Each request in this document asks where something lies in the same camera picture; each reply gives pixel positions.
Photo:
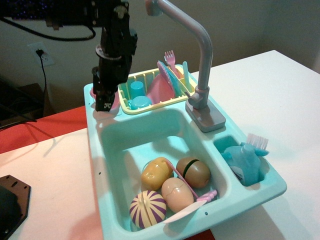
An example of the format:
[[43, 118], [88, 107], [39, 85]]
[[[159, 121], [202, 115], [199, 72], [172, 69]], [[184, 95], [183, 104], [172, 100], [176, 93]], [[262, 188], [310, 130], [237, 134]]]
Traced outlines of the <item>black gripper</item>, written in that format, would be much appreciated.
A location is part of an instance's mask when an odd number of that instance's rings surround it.
[[96, 92], [95, 110], [109, 112], [117, 106], [116, 87], [128, 80], [138, 36], [130, 29], [127, 7], [97, 7], [94, 20], [101, 27], [100, 44], [95, 51], [103, 89]]

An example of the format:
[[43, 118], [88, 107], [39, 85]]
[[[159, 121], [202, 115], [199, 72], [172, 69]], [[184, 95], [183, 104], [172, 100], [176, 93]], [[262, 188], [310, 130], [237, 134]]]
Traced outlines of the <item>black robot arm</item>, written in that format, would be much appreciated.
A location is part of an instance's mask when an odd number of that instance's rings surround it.
[[[116, 100], [119, 84], [126, 83], [136, 52], [138, 36], [130, 29], [129, 2], [126, 0], [2, 0], [0, 20], [30, 34], [61, 42], [89, 41], [101, 28], [95, 52], [99, 65], [92, 69], [95, 110], [109, 112]], [[46, 35], [17, 20], [45, 21], [47, 27], [85, 26], [87, 37], [63, 38]]]

